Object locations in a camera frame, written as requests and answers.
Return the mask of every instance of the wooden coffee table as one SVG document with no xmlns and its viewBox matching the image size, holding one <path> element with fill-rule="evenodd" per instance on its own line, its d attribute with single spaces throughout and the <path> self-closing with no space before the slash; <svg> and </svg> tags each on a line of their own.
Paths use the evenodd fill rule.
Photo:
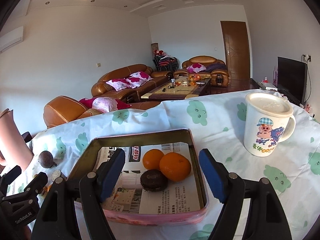
<svg viewBox="0 0 320 240">
<path fill-rule="evenodd" d="M 187 77 L 176 78 L 176 81 L 187 80 Z M 151 90 L 149 93 L 141 96 L 142 101 L 166 101 L 166 100 L 183 100 L 186 98 L 199 97 L 204 95 L 210 95 L 211 78 L 201 80 L 205 82 L 205 85 L 196 84 L 195 86 L 175 86 L 169 89 L 171 81 L 168 81 L 164 85 Z"/>
</svg>

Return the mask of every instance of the white tablecloth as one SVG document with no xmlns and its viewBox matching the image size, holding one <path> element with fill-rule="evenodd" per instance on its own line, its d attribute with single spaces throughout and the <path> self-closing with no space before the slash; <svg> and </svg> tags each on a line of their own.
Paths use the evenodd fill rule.
<svg viewBox="0 0 320 240">
<path fill-rule="evenodd" d="M 236 172 L 244 179 L 268 177 L 284 207 L 292 238 L 300 240 L 320 214 L 320 125 L 303 109 L 293 106 L 297 121 L 293 135 L 279 143 L 268 157 L 251 155 L 243 146 L 244 97 L 251 92 L 267 93 L 248 90 L 165 101 L 147 111 L 125 110 L 126 114 L 120 115 L 120 118 L 117 118 L 120 113 L 117 111 L 45 130 L 30 142 L 29 147 L 35 157 L 26 171 L 10 185 L 8 195 L 23 191 L 33 175 L 40 171 L 50 176 L 55 169 L 60 169 L 68 176 L 88 143 L 96 137 L 188 128 L 196 149 L 208 148 L 216 161 L 223 163 L 229 172 Z M 57 167 L 44 169 L 39 165 L 38 155 L 43 150 L 49 150 L 58 159 Z M 283 180 L 289 182 L 282 184 L 276 180 L 280 173 Z M 110 222 L 110 227 L 117 239 L 207 239 L 222 207 L 210 190 L 209 201 L 209 211 L 198 224 L 144 227 Z M 249 201 L 245 200 L 234 239 L 242 238 L 248 209 Z M 81 211 L 77 211 L 77 217 L 83 239 L 89 239 Z"/>
</svg>

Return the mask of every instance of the orange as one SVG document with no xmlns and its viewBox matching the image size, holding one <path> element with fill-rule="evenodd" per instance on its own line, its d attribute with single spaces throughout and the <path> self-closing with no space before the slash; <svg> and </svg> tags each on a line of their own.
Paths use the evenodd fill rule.
<svg viewBox="0 0 320 240">
<path fill-rule="evenodd" d="M 171 152 L 162 157 L 160 171 L 168 179 L 179 182 L 190 174 L 191 164 L 186 157 L 179 153 Z"/>
<path fill-rule="evenodd" d="M 142 164 L 147 170 L 160 170 L 159 163 L 164 156 L 158 149 L 151 149 L 145 153 L 142 158 Z"/>
</svg>

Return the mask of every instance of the floor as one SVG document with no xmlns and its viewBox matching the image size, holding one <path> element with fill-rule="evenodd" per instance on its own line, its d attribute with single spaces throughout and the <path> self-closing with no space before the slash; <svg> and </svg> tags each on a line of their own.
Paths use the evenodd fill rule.
<svg viewBox="0 0 320 240">
<path fill-rule="evenodd" d="M 253 80 L 229 80 L 228 87 L 211 87 L 211 94 L 222 94 L 228 92 L 259 89 L 259 85 Z"/>
</svg>

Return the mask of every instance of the television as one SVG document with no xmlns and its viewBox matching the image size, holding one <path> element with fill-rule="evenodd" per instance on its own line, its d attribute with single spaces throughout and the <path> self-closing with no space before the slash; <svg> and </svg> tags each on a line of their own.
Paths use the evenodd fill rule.
<svg viewBox="0 0 320 240">
<path fill-rule="evenodd" d="M 278 57 L 278 90 L 296 105 L 305 101 L 307 71 L 304 62 Z"/>
</svg>

